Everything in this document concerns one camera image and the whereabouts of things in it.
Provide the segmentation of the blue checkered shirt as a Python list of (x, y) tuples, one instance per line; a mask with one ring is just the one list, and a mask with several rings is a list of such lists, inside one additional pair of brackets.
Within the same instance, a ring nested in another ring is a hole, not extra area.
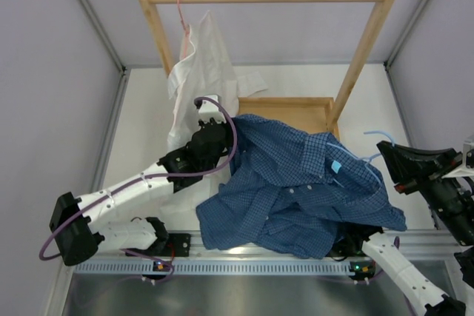
[(205, 248), (253, 243), (320, 259), (352, 223), (407, 228), (380, 171), (333, 134), (309, 134), (257, 115), (240, 115), (234, 123), (230, 180), (196, 209)]

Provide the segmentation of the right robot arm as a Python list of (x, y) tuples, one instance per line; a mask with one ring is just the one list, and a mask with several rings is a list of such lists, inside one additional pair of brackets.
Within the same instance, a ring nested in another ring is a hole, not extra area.
[[(441, 231), (407, 232), (401, 238), (380, 227), (345, 224), (344, 237), (330, 256), (352, 261), (353, 280), (375, 280), (376, 268), (400, 289), (416, 315), (473, 314), (473, 138), (460, 152), (425, 150), (392, 141), (377, 145), (395, 190), (420, 194), (445, 228)], [(457, 290), (461, 300), (448, 295), (413, 265), (417, 260), (457, 263)]]

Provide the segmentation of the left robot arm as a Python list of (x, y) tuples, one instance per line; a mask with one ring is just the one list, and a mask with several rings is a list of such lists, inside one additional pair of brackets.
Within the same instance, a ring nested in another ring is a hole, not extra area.
[(49, 227), (59, 257), (67, 266), (89, 260), (98, 252), (125, 250), (158, 256), (169, 240), (164, 222), (157, 217), (159, 204), (188, 209), (210, 195), (208, 175), (226, 167), (236, 152), (233, 121), (201, 123), (183, 147), (132, 178), (98, 192), (74, 196), (64, 193), (56, 200)]

